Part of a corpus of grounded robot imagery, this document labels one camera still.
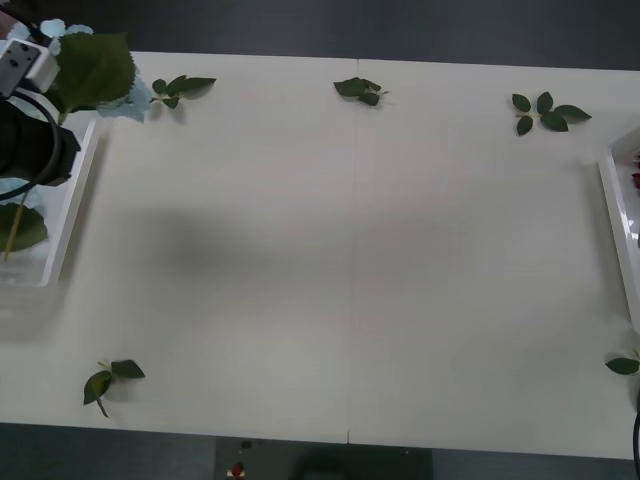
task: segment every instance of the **white tray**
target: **white tray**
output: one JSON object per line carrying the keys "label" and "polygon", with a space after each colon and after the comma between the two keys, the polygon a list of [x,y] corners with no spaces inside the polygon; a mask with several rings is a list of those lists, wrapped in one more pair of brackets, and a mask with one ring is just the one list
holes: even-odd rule
{"label": "white tray", "polygon": [[640,190],[633,173],[640,173],[640,128],[613,142],[600,160],[600,175],[618,251],[631,322],[640,332]]}
{"label": "white tray", "polygon": [[[42,97],[38,100],[50,106]],[[68,181],[57,187],[37,187],[43,204],[39,210],[49,238],[34,247],[11,253],[7,262],[0,258],[0,289],[47,287],[58,281],[100,136],[100,120],[94,112],[80,112],[71,115],[64,127],[75,134],[81,149]]]}

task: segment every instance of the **black cable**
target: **black cable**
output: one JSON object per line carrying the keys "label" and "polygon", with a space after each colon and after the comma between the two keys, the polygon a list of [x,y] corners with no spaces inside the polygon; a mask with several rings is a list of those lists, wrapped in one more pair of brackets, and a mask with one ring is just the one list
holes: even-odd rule
{"label": "black cable", "polygon": [[51,173],[53,172],[53,169],[56,167],[60,159],[60,149],[61,149],[60,130],[58,130],[58,125],[56,124],[56,121],[53,119],[49,111],[43,105],[38,103],[35,99],[31,98],[29,95],[25,95],[24,93],[21,93],[21,92],[13,92],[13,96],[33,105],[38,110],[40,110],[40,113],[42,113],[45,116],[45,118],[49,122],[49,125],[51,125],[51,132],[53,134],[53,149],[51,151],[51,156],[49,157],[49,162],[40,171],[40,173],[36,176],[36,178],[34,178],[33,180],[30,180],[29,182],[25,183],[21,187],[16,188],[15,190],[11,190],[10,192],[0,194],[0,202],[3,200],[8,200],[13,197],[17,197],[21,193],[28,192],[33,187],[38,185],[40,182],[46,179],[49,175],[51,175]]}
{"label": "black cable", "polygon": [[16,12],[14,9],[8,7],[7,5],[0,5],[0,12],[9,15],[10,17],[16,19],[20,23],[24,24],[24,26],[29,29],[29,33],[31,36],[38,42],[41,43],[44,47],[47,47],[50,42],[47,42],[47,37],[44,33],[40,31],[40,29],[33,23],[30,22],[27,17],[23,16],[20,12]]}

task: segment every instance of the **green leaf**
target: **green leaf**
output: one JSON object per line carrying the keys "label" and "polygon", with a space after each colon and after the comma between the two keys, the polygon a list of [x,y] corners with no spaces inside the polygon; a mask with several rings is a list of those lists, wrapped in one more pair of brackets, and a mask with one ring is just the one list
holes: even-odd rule
{"label": "green leaf", "polygon": [[167,91],[167,82],[159,78],[158,80],[153,82],[153,84],[151,84],[151,87],[153,87],[153,91],[158,95],[164,95],[164,92]]}
{"label": "green leaf", "polygon": [[531,127],[533,127],[533,118],[531,118],[529,115],[522,117],[518,121],[518,125],[516,126],[516,130],[518,131],[518,136],[521,137],[529,133],[529,131],[531,130]]}
{"label": "green leaf", "polygon": [[514,93],[513,95],[511,95],[511,101],[513,102],[513,106],[521,112],[526,113],[531,110],[531,102],[524,95],[518,95],[517,93]]}
{"label": "green leaf", "polygon": [[208,87],[209,85],[213,85],[215,81],[216,81],[215,78],[199,78],[199,77],[185,78],[178,85],[179,87],[178,93],[194,92],[196,90],[200,90],[205,87]]}
{"label": "green leaf", "polygon": [[591,115],[587,112],[573,105],[560,105],[553,111],[562,116],[568,123],[585,122],[591,118]]}
{"label": "green leaf", "polygon": [[380,90],[382,90],[382,87],[380,85],[373,83],[371,80],[367,80],[366,78],[363,78],[362,81],[367,86],[367,88],[370,88],[371,90],[375,90],[376,92],[379,92]]}
{"label": "green leaf", "polygon": [[558,115],[555,112],[547,112],[542,117],[540,117],[542,123],[544,123],[545,127],[549,130],[553,130],[554,132],[568,132],[569,126],[567,125],[567,121]]}
{"label": "green leaf", "polygon": [[117,100],[131,90],[135,65],[124,34],[74,33],[61,37],[60,46],[52,91],[61,114]]}
{"label": "green leaf", "polygon": [[111,371],[122,378],[144,378],[144,372],[133,360],[111,362]]}
{"label": "green leaf", "polygon": [[538,113],[545,114],[553,107],[553,97],[549,92],[544,92],[538,97]]}
{"label": "green leaf", "polygon": [[[17,203],[0,205],[0,248],[4,248],[9,240],[13,219],[18,213]],[[33,247],[47,239],[47,227],[44,218],[33,208],[23,207],[18,233],[13,240],[11,252],[18,252]]]}
{"label": "green leaf", "polygon": [[367,90],[367,84],[358,77],[345,80],[344,82],[334,82],[336,90],[343,97],[359,97]]}
{"label": "green leaf", "polygon": [[84,404],[89,405],[99,399],[109,389],[113,376],[108,370],[92,375],[84,385]]}
{"label": "green leaf", "polygon": [[100,398],[96,398],[96,402],[98,403],[100,411],[105,416],[105,418],[109,418],[109,415],[107,415],[107,411],[104,409],[104,405],[102,405],[102,400],[100,400]]}
{"label": "green leaf", "polygon": [[178,93],[180,93],[180,86],[185,78],[187,78],[186,75],[180,75],[178,78],[172,80],[169,85],[167,85],[167,91],[165,93],[170,97],[178,95]]}
{"label": "green leaf", "polygon": [[164,103],[171,110],[176,109],[176,107],[178,106],[178,102],[180,102],[180,97],[165,98],[164,100],[162,100],[162,103]]}
{"label": "green leaf", "polygon": [[618,375],[633,375],[638,372],[640,362],[632,358],[616,358],[606,363],[609,370]]}
{"label": "green leaf", "polygon": [[360,100],[362,103],[366,103],[367,105],[375,107],[380,101],[380,95],[378,95],[377,93],[367,92],[360,95],[358,97],[358,100]]}

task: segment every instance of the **robotic arm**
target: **robotic arm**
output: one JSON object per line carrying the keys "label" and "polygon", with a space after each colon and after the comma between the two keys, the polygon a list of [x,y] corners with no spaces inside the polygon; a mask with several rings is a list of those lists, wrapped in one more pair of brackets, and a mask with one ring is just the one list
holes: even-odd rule
{"label": "robotic arm", "polygon": [[[45,93],[59,72],[47,48],[51,39],[8,7],[0,5],[0,12],[27,25],[31,33],[28,40],[11,39],[0,50],[0,178],[27,181],[20,188],[0,192],[2,201],[36,185],[56,186],[67,181],[80,145],[73,133],[59,127],[37,101],[37,94]],[[26,115],[8,102],[11,97],[31,104],[47,122]]]}

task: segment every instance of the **dark background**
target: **dark background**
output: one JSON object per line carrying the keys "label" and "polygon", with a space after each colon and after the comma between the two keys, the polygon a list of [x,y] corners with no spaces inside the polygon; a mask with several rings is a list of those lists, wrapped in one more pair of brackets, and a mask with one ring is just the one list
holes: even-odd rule
{"label": "dark background", "polygon": [[15,0],[139,51],[640,69],[639,0]]}

